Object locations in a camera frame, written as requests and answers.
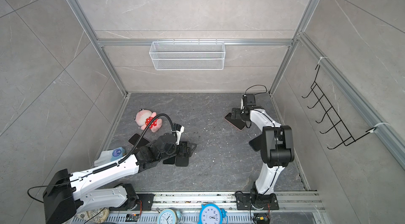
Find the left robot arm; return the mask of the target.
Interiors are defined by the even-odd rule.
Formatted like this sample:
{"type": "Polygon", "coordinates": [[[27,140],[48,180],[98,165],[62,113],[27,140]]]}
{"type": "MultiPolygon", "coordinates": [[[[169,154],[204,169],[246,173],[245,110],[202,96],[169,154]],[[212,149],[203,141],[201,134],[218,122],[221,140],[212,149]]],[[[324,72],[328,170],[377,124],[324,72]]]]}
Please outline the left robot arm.
{"type": "Polygon", "coordinates": [[[186,167],[196,147],[194,143],[180,141],[177,136],[165,133],[156,141],[135,147],[133,153],[105,165],[74,173],[60,170],[43,187],[40,201],[44,206],[45,222],[62,224],[77,213],[98,208],[134,208],[137,198],[132,186],[101,187],[156,167],[159,162],[186,167]]]}

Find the black phone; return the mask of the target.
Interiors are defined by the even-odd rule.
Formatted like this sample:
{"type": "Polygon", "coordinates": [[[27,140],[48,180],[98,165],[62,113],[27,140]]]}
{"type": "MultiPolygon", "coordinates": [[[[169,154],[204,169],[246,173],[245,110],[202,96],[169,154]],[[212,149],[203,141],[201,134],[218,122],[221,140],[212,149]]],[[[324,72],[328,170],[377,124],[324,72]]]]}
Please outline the black phone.
{"type": "Polygon", "coordinates": [[[166,160],[163,161],[164,165],[174,165],[176,163],[176,156],[172,156],[166,160]]]}

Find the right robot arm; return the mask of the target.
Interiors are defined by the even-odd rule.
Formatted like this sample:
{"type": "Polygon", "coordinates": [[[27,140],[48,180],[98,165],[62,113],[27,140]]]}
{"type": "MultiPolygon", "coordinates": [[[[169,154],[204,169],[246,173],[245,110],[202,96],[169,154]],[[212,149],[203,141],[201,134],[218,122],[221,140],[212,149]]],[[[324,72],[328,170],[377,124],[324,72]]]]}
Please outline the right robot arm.
{"type": "Polygon", "coordinates": [[[258,179],[251,189],[251,204],[262,209],[275,199],[274,188],[282,171],[294,161],[294,144],[291,127],[273,120],[263,109],[233,108],[231,119],[254,123],[261,134],[249,145],[260,152],[263,162],[258,179]]]}

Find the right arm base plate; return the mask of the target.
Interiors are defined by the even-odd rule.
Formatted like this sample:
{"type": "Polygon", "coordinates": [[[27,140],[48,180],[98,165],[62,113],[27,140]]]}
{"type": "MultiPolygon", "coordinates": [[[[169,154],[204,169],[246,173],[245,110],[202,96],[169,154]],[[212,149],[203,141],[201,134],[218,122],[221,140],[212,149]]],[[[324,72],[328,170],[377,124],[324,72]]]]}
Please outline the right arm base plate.
{"type": "Polygon", "coordinates": [[[279,210],[276,194],[267,195],[235,192],[236,206],[238,210],[279,210]]]}

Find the black phone case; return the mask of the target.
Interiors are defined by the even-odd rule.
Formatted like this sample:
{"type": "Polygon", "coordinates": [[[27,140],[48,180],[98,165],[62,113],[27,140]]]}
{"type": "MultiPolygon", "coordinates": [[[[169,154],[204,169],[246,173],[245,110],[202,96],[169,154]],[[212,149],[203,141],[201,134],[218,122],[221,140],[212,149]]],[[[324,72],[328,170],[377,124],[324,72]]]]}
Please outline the black phone case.
{"type": "Polygon", "coordinates": [[[249,141],[249,145],[255,152],[258,152],[261,150],[262,141],[263,141],[263,136],[259,135],[259,136],[255,137],[253,140],[249,141]]]}

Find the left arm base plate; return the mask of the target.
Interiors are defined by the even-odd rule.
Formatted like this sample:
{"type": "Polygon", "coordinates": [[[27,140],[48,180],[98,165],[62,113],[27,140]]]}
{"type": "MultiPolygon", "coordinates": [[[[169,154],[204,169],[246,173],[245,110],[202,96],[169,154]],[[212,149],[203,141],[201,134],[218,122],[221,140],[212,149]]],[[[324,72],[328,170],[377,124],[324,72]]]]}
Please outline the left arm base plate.
{"type": "Polygon", "coordinates": [[[130,199],[127,211],[150,211],[155,195],[152,193],[137,194],[136,199],[130,199]]]}

